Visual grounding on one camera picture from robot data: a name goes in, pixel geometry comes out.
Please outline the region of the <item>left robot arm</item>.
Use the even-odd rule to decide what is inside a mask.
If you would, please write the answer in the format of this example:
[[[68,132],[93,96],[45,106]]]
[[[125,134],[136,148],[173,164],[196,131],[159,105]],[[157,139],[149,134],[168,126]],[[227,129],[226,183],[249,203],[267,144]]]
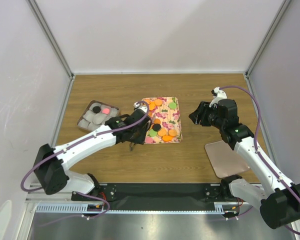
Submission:
[[[132,114],[109,118],[96,130],[69,143],[51,147],[42,145],[34,162],[34,174],[46,195],[80,192],[88,200],[99,197],[97,179],[90,173],[80,174],[71,168],[90,155],[119,143],[142,145],[151,126],[150,106],[145,101],[134,104]]]

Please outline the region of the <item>metal tongs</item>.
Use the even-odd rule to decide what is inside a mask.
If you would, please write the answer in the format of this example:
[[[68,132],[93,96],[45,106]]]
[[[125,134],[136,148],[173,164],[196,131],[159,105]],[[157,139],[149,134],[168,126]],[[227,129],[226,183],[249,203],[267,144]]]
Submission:
[[[136,145],[137,145],[136,143],[131,142],[129,144],[129,151],[132,152],[134,150],[134,148],[136,147]]]

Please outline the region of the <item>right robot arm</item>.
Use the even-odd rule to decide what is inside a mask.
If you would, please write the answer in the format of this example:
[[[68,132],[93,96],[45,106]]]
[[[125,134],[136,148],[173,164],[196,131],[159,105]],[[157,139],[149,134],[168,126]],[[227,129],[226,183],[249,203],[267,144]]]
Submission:
[[[258,188],[239,175],[227,177],[222,180],[226,185],[220,188],[224,200],[240,198],[249,203],[271,229],[300,220],[300,183],[294,184],[286,177],[259,146],[252,131],[239,122],[234,100],[202,101],[189,118],[196,125],[217,128],[222,140],[245,160],[262,185]]]

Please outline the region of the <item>black sandwich cookie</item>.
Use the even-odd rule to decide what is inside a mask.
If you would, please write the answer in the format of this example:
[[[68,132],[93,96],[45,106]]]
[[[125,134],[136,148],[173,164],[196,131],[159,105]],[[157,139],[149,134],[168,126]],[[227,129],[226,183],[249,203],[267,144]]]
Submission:
[[[98,114],[101,112],[101,107],[100,106],[94,106],[92,108],[92,111],[95,113],[95,114]]]
[[[152,126],[152,129],[155,131],[155,132],[158,132],[158,131],[160,131],[161,130],[161,125],[160,124],[154,124],[153,126]]]

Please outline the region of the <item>pink oval cookie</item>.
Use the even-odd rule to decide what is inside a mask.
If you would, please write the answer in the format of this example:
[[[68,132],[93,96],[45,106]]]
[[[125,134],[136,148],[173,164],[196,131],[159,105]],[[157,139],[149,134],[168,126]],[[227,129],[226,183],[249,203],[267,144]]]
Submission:
[[[110,108],[104,108],[102,110],[102,113],[105,114],[105,115],[108,115],[110,113],[111,109]]]

